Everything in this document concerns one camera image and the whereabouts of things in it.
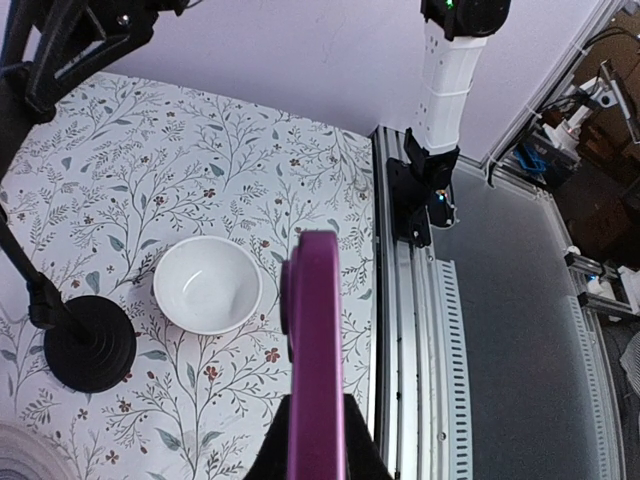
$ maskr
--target blue object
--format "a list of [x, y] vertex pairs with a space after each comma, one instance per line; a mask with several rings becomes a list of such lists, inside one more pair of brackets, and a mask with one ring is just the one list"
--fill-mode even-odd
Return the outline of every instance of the blue object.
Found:
[[523, 170], [529, 173], [544, 173], [547, 171], [545, 162], [536, 150], [529, 145], [518, 145], [513, 151]]

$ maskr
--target white robot arm segment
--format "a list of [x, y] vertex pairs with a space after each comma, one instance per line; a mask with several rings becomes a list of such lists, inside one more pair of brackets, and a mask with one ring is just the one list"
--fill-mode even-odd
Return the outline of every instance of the white robot arm segment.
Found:
[[424, 26], [424, 67], [413, 135], [430, 155], [454, 150], [473, 74], [487, 38], [445, 38], [436, 23]]

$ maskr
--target patterned fabric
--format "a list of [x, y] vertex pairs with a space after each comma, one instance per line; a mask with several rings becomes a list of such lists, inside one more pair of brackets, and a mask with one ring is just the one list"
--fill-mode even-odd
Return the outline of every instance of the patterned fabric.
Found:
[[[0, 419], [37, 432], [80, 479], [242, 478], [290, 390], [279, 274], [305, 229], [339, 236], [345, 391], [366, 414], [372, 183], [365, 138], [186, 88], [94, 76], [33, 130], [0, 201], [65, 298], [98, 294], [126, 310], [138, 356], [108, 392], [63, 388], [25, 316], [24, 282], [2, 256]], [[201, 234], [246, 248], [265, 285], [254, 317], [216, 337], [173, 326], [151, 289], [162, 254]]]
[[633, 391], [640, 397], [640, 333], [636, 333], [627, 345], [620, 357], [620, 364], [627, 373]]

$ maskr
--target gray surface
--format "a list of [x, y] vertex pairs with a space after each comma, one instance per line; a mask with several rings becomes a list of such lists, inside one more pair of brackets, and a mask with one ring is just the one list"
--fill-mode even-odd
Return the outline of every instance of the gray surface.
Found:
[[436, 231], [455, 260], [467, 339], [474, 480], [596, 479], [573, 294], [541, 205], [460, 170], [461, 223]]

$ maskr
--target ceramic bowl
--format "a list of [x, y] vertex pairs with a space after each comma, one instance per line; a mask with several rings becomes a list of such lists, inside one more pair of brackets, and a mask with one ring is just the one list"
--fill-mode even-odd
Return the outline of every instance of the ceramic bowl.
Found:
[[177, 326], [201, 335], [240, 327], [258, 308], [262, 277], [249, 253], [220, 237], [183, 240], [153, 277], [156, 301]]

